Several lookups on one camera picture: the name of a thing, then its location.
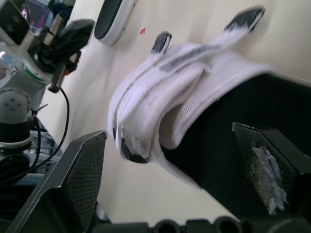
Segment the carbon fiber texture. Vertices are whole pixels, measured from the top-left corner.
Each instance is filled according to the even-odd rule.
[[[99,133],[84,142],[69,174],[65,191],[86,231],[94,213],[101,185],[106,134]]]

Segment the white cloth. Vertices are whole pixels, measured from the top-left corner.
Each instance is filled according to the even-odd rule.
[[[192,183],[166,160],[160,145],[176,148],[191,124],[211,104],[243,82],[273,70],[229,50],[249,32],[226,30],[208,45],[185,43],[151,54],[114,93],[108,130],[116,130],[133,154],[156,161],[173,175]]]

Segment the white table surface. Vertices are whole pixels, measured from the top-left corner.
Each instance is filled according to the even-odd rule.
[[[104,0],[77,0],[72,19],[97,19]],[[308,81],[311,78],[310,0],[138,0],[121,39],[107,47],[91,38],[78,69],[63,83],[70,101],[69,131],[63,145],[90,132],[106,129],[110,98],[131,71],[148,56],[156,36],[173,34],[172,43],[206,43],[214,39],[244,8],[262,4],[266,14],[253,34],[235,50],[254,61],[274,65],[281,73]],[[49,106],[39,118],[59,142],[65,125],[66,105],[60,93],[46,92]],[[213,221],[230,215],[204,190],[179,181],[155,164],[123,161],[112,138],[106,142],[98,202],[113,222],[163,218],[185,223],[189,218]]]

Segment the red spot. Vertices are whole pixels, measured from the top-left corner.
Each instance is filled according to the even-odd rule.
[[[143,30],[140,31],[141,35],[144,35],[146,33],[146,28],[144,28]]]

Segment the white glue residue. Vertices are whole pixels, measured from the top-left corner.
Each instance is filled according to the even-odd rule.
[[[278,185],[282,181],[280,168],[275,157],[266,147],[252,148],[257,157],[251,163],[251,175],[256,176],[255,188],[270,215],[276,210],[285,210],[286,192]]]

